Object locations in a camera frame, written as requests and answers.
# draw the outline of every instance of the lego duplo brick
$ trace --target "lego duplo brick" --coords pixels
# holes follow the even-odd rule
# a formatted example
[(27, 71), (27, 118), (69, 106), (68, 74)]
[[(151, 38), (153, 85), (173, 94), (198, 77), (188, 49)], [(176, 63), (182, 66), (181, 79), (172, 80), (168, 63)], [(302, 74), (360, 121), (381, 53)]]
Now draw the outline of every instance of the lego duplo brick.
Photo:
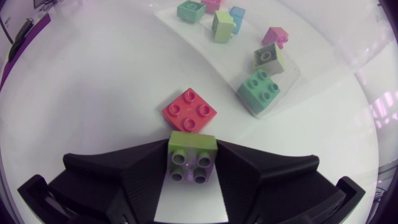
[(186, 1), (177, 7), (177, 16), (187, 22), (197, 22), (205, 14), (206, 6), (195, 1)]
[(242, 26), (242, 21), (243, 21), (245, 12), (246, 12), (245, 9), (242, 9), (237, 6), (232, 7), (232, 9), (229, 11), (229, 14), (232, 16), (233, 21), (236, 24), (236, 27), (232, 30), (232, 33), (238, 34), (238, 32)]
[(267, 75), (279, 74), (285, 70), (284, 59), (275, 42), (254, 52), (253, 67), (255, 70), (264, 70)]
[(206, 5), (206, 12), (214, 13), (220, 9), (221, 0), (201, 0), (202, 4)]
[(169, 139), (167, 175), (174, 181), (208, 182), (217, 150), (214, 136), (173, 131)]
[(252, 74), (237, 91), (237, 94), (254, 114), (265, 110), (279, 93), (278, 85), (263, 70)]
[(213, 37), (215, 42), (227, 43), (232, 38), (232, 31), (236, 24), (228, 12), (215, 11), (213, 25)]
[(284, 48), (284, 43), (286, 43), (289, 40), (289, 35), (288, 33), (283, 30), (281, 27), (270, 27), (265, 34), (263, 40), (261, 43), (263, 45), (268, 45), (273, 42), (276, 42), (278, 47), (280, 49)]
[(177, 131), (198, 133), (217, 112), (191, 88), (167, 105), (162, 113)]

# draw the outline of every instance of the clear plastic tray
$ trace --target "clear plastic tray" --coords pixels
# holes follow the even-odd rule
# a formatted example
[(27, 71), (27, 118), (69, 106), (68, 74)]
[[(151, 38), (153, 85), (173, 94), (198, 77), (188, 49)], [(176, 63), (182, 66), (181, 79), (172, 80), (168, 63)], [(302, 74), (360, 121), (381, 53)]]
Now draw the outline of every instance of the clear plastic tray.
[[(261, 40), (266, 30), (259, 32), (243, 19), (239, 34), (233, 35), (228, 43), (216, 43), (213, 41), (211, 31), (213, 14), (205, 14), (198, 22), (192, 24), (177, 17), (177, 6), (178, 4), (163, 8), (155, 12), (155, 15), (201, 53), (214, 66), (220, 77), (236, 92), (242, 82), (255, 72), (253, 68), (254, 51), (263, 47)], [(230, 9), (221, 7), (220, 10), (229, 11)], [(252, 112), (257, 118), (265, 118), (276, 113), (274, 108), (283, 104), (283, 99), (301, 76), (300, 69), (295, 62), (287, 52), (283, 49), (281, 51), (284, 72), (271, 76), (271, 80), (278, 85), (280, 93), (265, 110), (258, 114)]]

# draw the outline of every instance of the mint green duplo brick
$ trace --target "mint green duplo brick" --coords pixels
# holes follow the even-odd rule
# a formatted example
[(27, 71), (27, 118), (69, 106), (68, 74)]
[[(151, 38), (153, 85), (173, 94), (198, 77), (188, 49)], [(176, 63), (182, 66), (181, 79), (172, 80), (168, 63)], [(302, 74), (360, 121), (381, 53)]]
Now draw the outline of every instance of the mint green duplo brick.
[(284, 72), (284, 59), (276, 43), (271, 43), (254, 52), (254, 69), (262, 69), (268, 75)]
[(215, 42), (227, 43), (232, 38), (232, 31), (235, 27), (234, 19), (228, 12), (215, 11), (211, 27)]
[(177, 16), (188, 22), (197, 22), (205, 15), (205, 9), (205, 4), (186, 1), (177, 7)]
[(169, 139), (167, 173), (174, 181), (208, 181), (217, 155), (214, 136), (173, 131)]
[(258, 70), (246, 79), (236, 92), (254, 113), (259, 114), (280, 93), (280, 89), (263, 70)]

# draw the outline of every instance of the light blue duplo brick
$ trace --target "light blue duplo brick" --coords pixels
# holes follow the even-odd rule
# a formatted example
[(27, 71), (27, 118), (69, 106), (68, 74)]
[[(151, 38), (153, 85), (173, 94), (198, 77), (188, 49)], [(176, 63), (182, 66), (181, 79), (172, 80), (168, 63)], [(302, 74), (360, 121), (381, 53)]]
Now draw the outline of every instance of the light blue duplo brick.
[(237, 6), (234, 6), (234, 7), (232, 7), (232, 9), (230, 10), (229, 13), (231, 14), (231, 16), (235, 15), (235, 16), (243, 18), (245, 12), (246, 12), (245, 9), (242, 9), (240, 7), (237, 7)]
[(234, 23), (236, 24), (236, 27), (232, 30), (232, 33), (238, 34), (242, 26), (242, 21), (245, 12), (246, 12), (245, 9), (236, 6), (232, 7), (232, 9), (230, 10), (229, 14), (232, 16)]

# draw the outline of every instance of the light green brick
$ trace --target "light green brick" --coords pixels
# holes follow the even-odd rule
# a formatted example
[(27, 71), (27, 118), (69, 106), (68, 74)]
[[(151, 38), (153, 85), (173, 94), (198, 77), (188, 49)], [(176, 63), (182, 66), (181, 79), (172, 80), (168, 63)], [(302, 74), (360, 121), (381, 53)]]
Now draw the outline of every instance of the light green brick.
[(167, 173), (175, 181), (207, 182), (217, 150), (214, 136), (173, 131), (169, 139)]
[(237, 91), (237, 94), (254, 114), (265, 110), (279, 93), (278, 85), (263, 70), (252, 74)]
[(188, 22), (197, 22), (205, 14), (206, 5), (186, 1), (177, 7), (177, 16)]
[(227, 43), (232, 38), (232, 31), (235, 27), (234, 19), (228, 12), (216, 11), (211, 27), (214, 41)]
[(271, 43), (254, 52), (254, 69), (262, 69), (268, 75), (284, 72), (284, 59), (276, 43)]

